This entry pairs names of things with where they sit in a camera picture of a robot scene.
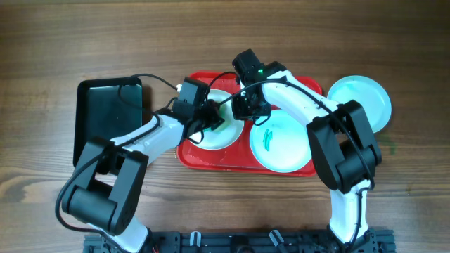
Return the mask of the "white round plate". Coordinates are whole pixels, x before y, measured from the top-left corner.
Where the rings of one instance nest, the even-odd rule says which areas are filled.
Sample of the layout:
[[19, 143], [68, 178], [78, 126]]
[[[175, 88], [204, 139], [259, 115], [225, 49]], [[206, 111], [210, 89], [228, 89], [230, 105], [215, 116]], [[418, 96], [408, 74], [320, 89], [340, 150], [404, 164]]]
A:
[[240, 137], [244, 121], [234, 119], [230, 100], [220, 106], [219, 115], [224, 119], [224, 123], [215, 130], [205, 129], [203, 138], [200, 132], [193, 134], [190, 137], [193, 145], [204, 150], [220, 150], [230, 146]]

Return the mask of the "light blue plate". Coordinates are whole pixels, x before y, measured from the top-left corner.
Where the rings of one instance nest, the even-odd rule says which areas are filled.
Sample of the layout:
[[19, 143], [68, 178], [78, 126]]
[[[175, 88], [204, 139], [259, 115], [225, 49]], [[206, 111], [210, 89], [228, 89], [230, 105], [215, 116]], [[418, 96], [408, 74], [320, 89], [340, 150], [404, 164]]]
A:
[[361, 76], [343, 77], [331, 86], [327, 98], [342, 104], [355, 100], [366, 112], [374, 133], [384, 129], [392, 115], [392, 104], [386, 90], [377, 81]]
[[250, 149], [263, 167], [278, 173], [298, 171], [311, 159], [305, 126], [283, 110], [251, 128]]

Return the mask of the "red plastic tray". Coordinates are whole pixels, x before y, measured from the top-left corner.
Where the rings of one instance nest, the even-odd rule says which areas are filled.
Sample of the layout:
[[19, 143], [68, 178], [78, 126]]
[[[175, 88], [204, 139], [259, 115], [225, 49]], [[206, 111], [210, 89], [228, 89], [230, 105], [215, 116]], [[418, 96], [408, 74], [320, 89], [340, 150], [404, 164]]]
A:
[[[220, 72], [199, 71], [189, 77], [209, 84]], [[323, 89], [319, 83], [311, 77], [295, 77], [299, 82], [311, 90], [323, 95]], [[219, 89], [228, 93], [239, 90], [235, 82], [236, 76], [227, 74], [215, 81], [213, 89]], [[176, 148], [176, 156], [180, 163], [191, 169], [203, 169], [212, 171], [232, 171], [254, 174], [282, 174], [263, 167], [254, 157], [250, 149], [251, 122], [244, 122], [243, 132], [240, 137], [229, 147], [220, 150], [203, 150], [190, 141], [184, 141]], [[284, 173], [288, 176], [310, 177], [316, 175], [312, 160], [298, 171]]]

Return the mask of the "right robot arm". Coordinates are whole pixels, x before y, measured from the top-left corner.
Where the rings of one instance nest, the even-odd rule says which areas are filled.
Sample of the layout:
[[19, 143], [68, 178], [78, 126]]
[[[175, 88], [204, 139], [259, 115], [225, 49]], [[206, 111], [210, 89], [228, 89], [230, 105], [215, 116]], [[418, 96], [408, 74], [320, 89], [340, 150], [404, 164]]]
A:
[[323, 97], [278, 62], [235, 58], [232, 65], [241, 84], [232, 101], [244, 102], [244, 113], [234, 110], [235, 116], [253, 116], [264, 101], [305, 126], [316, 173], [331, 193], [329, 229], [343, 249], [355, 250], [368, 231], [366, 195], [374, 189], [375, 168], [382, 162], [363, 107], [355, 100], [339, 103]]

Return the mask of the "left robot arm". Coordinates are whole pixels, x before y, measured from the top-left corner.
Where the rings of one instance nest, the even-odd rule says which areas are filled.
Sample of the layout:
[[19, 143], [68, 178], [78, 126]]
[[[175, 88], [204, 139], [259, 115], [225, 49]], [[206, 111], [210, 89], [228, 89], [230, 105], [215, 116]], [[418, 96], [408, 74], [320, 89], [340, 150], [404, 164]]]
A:
[[[220, 126], [220, 104], [175, 100], [154, 112], [149, 123], [121, 137], [95, 137], [84, 146], [72, 176], [61, 188], [57, 220], [71, 231], [97, 233], [103, 249], [158, 252], [151, 229], [135, 216], [147, 166], [193, 134]], [[87, 224], [68, 224], [62, 214]]]

